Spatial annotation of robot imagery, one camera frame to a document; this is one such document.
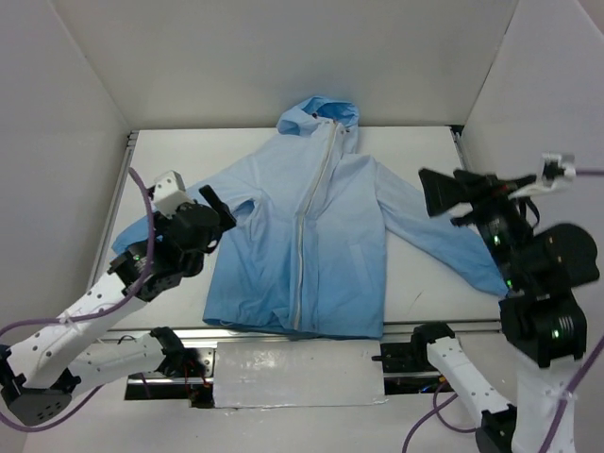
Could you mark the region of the right aluminium table rail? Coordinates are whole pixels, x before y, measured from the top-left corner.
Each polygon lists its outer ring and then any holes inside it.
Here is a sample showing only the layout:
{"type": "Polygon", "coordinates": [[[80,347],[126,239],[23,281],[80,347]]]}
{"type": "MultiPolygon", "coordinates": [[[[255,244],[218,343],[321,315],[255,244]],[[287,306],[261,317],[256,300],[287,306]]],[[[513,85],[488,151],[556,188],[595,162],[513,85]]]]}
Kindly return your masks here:
{"type": "Polygon", "coordinates": [[[468,171],[475,170],[476,164],[474,154],[469,142],[464,138],[464,125],[450,125],[449,130],[456,146],[462,168],[468,171]]]}

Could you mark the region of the light blue hooded jacket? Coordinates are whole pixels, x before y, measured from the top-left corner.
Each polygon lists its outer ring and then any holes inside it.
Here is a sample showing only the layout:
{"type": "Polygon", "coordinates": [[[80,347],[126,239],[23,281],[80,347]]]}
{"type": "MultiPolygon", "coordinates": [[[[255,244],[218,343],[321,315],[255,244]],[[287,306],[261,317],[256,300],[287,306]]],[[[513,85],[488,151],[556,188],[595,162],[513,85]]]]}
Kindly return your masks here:
{"type": "Polygon", "coordinates": [[[219,244],[206,324],[379,338],[388,233],[473,288],[507,293],[476,232],[430,217],[422,192],[358,152],[359,117],[350,102],[311,97],[260,149],[207,179],[236,226],[219,244]]]}

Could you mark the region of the aluminium table rail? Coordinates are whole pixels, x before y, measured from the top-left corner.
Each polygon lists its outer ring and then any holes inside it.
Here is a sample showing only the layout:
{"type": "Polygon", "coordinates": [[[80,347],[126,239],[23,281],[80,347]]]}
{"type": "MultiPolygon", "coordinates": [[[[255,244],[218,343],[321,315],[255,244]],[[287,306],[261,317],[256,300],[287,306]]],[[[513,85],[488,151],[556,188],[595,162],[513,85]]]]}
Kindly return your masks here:
{"type": "Polygon", "coordinates": [[[96,282],[96,280],[104,273],[105,257],[109,250],[109,240],[112,234],[124,186],[126,185],[126,181],[128,179],[128,168],[132,160],[136,142],[138,140],[138,135],[138,130],[131,130],[126,139],[126,148],[120,167],[120,172],[112,194],[112,198],[109,203],[109,211],[105,220],[105,224],[103,226],[102,235],[100,237],[100,243],[97,247],[95,257],[92,263],[92,269],[87,283],[87,289],[90,289],[91,286],[96,282]]]}
{"type": "MultiPolygon", "coordinates": [[[[461,320],[445,321],[455,333],[499,333],[501,323],[499,320],[461,320]]],[[[420,325],[428,324],[428,321],[404,322],[404,323],[386,323],[382,329],[381,338],[391,336],[410,336],[412,332],[420,325]]],[[[100,337],[103,343],[117,343],[122,337],[138,338],[148,333],[150,329],[111,329],[100,337]]],[[[325,335],[309,333],[298,330],[266,330],[266,329],[242,329],[234,327],[173,327],[173,332],[182,341],[202,342],[202,341],[246,341],[246,340],[301,340],[313,338],[325,338],[325,335]]]]}
{"type": "Polygon", "coordinates": [[[474,154],[469,142],[464,138],[464,125],[450,125],[449,130],[456,146],[462,168],[468,171],[475,170],[476,164],[474,154]]]}

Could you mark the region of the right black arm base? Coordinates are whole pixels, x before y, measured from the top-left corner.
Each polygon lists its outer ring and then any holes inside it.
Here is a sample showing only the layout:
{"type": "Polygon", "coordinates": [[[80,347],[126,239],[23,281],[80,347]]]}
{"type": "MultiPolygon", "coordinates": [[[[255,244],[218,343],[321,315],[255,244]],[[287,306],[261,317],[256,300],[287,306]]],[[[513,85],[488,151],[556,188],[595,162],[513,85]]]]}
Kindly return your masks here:
{"type": "Polygon", "coordinates": [[[444,384],[443,392],[451,393],[444,376],[428,362],[427,346],[443,337],[456,335],[446,323],[433,322],[416,327],[407,342],[382,343],[372,361],[382,367],[384,393],[434,394],[440,384],[444,384]]]}

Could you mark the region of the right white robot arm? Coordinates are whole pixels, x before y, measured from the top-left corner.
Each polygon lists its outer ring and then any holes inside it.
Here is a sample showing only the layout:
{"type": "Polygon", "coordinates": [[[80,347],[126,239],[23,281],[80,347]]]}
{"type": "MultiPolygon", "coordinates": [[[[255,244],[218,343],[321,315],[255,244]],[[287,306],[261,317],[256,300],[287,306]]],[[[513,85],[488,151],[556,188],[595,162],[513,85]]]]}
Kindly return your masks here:
{"type": "Polygon", "coordinates": [[[515,401],[484,378],[447,324],[423,324],[411,336],[412,362],[446,379],[474,419],[481,452],[575,450],[574,397],[598,354],[586,348],[587,319],[574,290],[598,280],[597,247],[580,226],[537,231],[526,214],[535,196],[560,191],[578,175],[560,163],[517,179],[463,170],[419,173],[430,216],[470,205],[452,224],[478,229],[508,289],[499,310],[517,358],[515,401]]]}

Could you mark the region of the front aluminium table rail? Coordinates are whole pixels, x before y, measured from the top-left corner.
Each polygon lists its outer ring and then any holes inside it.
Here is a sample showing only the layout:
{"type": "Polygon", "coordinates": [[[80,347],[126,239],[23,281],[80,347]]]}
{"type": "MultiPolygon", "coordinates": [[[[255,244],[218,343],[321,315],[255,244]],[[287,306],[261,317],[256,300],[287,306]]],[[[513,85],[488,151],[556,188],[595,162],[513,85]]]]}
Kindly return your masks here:
{"type": "MultiPolygon", "coordinates": [[[[499,333],[501,323],[499,320],[461,320],[445,321],[455,333],[499,333]]],[[[404,323],[386,323],[382,329],[381,338],[391,336],[410,336],[412,332],[420,325],[428,324],[428,321],[404,322],[404,323]]],[[[150,329],[111,329],[100,337],[103,343],[117,343],[122,337],[138,338],[148,333],[150,329]]],[[[242,329],[234,327],[173,327],[173,332],[182,341],[202,342],[202,341],[246,341],[246,340],[301,340],[313,338],[325,338],[325,335],[309,333],[298,330],[266,330],[266,329],[242,329]]]]}

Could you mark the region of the left aluminium table rail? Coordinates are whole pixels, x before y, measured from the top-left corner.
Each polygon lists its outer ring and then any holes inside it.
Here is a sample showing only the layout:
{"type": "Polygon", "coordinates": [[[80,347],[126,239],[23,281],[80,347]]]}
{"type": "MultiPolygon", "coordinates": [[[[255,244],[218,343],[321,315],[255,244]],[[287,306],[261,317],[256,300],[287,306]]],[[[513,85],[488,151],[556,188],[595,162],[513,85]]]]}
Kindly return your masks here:
{"type": "Polygon", "coordinates": [[[126,181],[128,179],[128,168],[132,160],[136,142],[138,140],[138,135],[138,130],[131,130],[126,139],[126,148],[120,167],[120,172],[112,194],[112,198],[109,203],[109,211],[105,220],[105,224],[103,226],[102,235],[100,237],[100,243],[97,247],[95,257],[92,263],[92,269],[87,283],[87,289],[90,289],[91,286],[96,282],[96,280],[104,273],[105,257],[109,250],[109,240],[112,234],[124,186],[126,185],[126,181]]]}

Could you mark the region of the silver foil-covered panel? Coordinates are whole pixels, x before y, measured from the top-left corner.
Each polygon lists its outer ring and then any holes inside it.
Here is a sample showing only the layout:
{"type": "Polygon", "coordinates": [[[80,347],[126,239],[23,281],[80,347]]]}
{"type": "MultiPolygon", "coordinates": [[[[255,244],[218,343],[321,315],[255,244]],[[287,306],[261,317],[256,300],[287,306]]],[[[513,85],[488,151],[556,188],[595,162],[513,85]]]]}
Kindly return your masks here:
{"type": "Polygon", "coordinates": [[[386,401],[372,340],[219,343],[213,374],[217,408],[371,406],[386,401]]]}

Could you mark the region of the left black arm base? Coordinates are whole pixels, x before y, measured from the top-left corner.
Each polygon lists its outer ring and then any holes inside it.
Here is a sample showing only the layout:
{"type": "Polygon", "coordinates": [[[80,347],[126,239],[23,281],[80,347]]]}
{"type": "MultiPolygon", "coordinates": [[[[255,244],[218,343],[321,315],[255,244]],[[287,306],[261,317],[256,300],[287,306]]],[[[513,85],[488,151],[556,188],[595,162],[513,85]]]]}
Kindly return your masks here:
{"type": "Polygon", "coordinates": [[[168,327],[156,327],[150,334],[165,358],[157,369],[128,377],[125,400],[182,400],[193,408],[212,409],[216,350],[186,347],[168,327]]]}

